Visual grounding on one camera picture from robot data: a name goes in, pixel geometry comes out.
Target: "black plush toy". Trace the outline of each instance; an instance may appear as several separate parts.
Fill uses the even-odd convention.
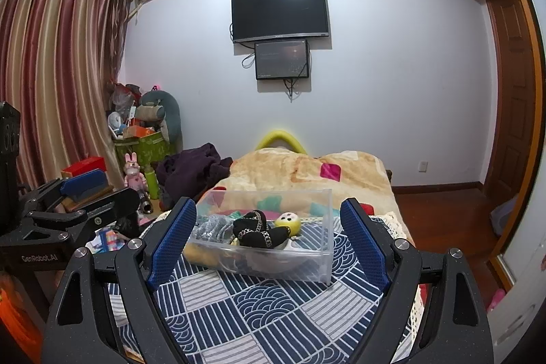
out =
[[[253,210],[233,222],[233,235],[245,247],[272,249],[290,238],[290,228],[270,228],[264,212]]]

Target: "plastic bag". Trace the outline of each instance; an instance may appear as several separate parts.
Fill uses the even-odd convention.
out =
[[[202,241],[227,244],[233,237],[233,221],[231,216],[212,214],[197,217],[196,226],[191,237]]]
[[[131,107],[137,105],[133,92],[122,84],[116,85],[112,94],[112,103],[116,106],[116,111],[121,115],[123,122],[129,117]]]

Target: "monitor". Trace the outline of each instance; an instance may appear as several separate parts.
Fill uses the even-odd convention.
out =
[[[326,0],[231,0],[233,42],[329,36]]]
[[[309,77],[309,48],[305,39],[256,43],[256,79]]]

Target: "orange object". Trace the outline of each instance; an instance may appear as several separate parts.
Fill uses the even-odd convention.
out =
[[[131,125],[124,130],[124,139],[127,138],[143,138],[144,136],[153,135],[154,130],[150,130],[138,125]]]
[[[61,176],[64,179],[73,178],[79,174],[90,172],[94,169],[101,169],[103,172],[106,171],[106,163],[104,158],[100,156],[93,156],[83,161],[73,163],[71,166],[66,169],[61,170]]]
[[[0,318],[18,346],[34,362],[39,364],[42,351],[42,334],[23,309],[21,295],[15,291],[11,277],[0,278]]]

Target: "clear plastic box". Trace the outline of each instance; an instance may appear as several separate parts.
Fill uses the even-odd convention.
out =
[[[300,236],[285,249],[231,246],[191,236],[184,248],[188,262],[231,273],[329,285],[334,256],[331,190],[210,190],[197,204],[197,218],[203,222],[214,214],[254,209],[264,211],[270,227],[281,213],[296,213],[302,219]]]

